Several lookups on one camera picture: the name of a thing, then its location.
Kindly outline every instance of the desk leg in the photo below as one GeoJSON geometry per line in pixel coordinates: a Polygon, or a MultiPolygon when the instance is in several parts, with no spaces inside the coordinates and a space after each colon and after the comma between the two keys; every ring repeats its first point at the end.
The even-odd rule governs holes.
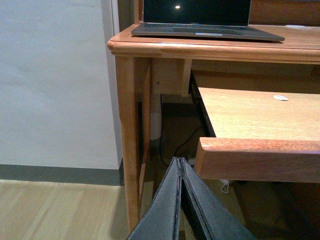
{"type": "Polygon", "coordinates": [[[121,121],[124,188],[129,232],[139,221],[139,140],[135,58],[116,56],[117,93],[121,121]]]}

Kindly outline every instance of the baseboard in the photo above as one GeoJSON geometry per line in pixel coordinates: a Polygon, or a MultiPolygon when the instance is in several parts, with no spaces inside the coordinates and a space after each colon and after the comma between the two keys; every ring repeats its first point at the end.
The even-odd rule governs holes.
{"type": "Polygon", "coordinates": [[[124,184],[122,163],[119,170],[0,164],[0,179],[110,186],[124,184]]]}

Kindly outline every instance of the laptop trackpad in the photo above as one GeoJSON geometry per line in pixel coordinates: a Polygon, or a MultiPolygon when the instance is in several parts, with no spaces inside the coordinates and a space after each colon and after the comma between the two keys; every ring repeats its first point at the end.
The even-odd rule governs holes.
{"type": "Polygon", "coordinates": [[[240,35],[238,32],[229,29],[214,29],[214,28],[190,28],[190,27],[174,27],[174,33],[194,33],[194,34],[227,34],[240,35]]]}

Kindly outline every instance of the wooden floor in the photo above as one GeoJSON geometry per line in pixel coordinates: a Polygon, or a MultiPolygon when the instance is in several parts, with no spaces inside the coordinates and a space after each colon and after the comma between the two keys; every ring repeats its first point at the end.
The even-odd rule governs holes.
{"type": "Polygon", "coordinates": [[[0,240],[123,240],[124,186],[0,180],[0,240]]]}

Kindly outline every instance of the floor under desk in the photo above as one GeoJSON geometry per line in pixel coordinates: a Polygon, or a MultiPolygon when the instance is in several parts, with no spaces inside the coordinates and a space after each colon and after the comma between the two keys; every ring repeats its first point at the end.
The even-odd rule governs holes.
{"type": "MultiPolygon", "coordinates": [[[[163,106],[163,160],[170,163],[177,147],[185,142],[192,132],[201,125],[196,111],[190,105],[189,110],[176,109],[176,104],[163,106]]],[[[198,145],[202,130],[197,131],[193,138],[178,151],[178,157],[192,156],[193,149],[198,145]]],[[[167,167],[161,162],[160,156],[154,154],[151,158],[155,169],[155,190],[159,186],[167,167]]],[[[226,208],[243,223],[258,239],[264,240],[301,240],[317,239],[312,235],[314,229],[308,220],[299,212],[292,193],[286,183],[236,181],[230,189],[230,194],[222,193],[222,183],[218,180],[205,180],[226,208]]],[[[192,240],[190,232],[181,229],[181,239],[192,240]]]]}

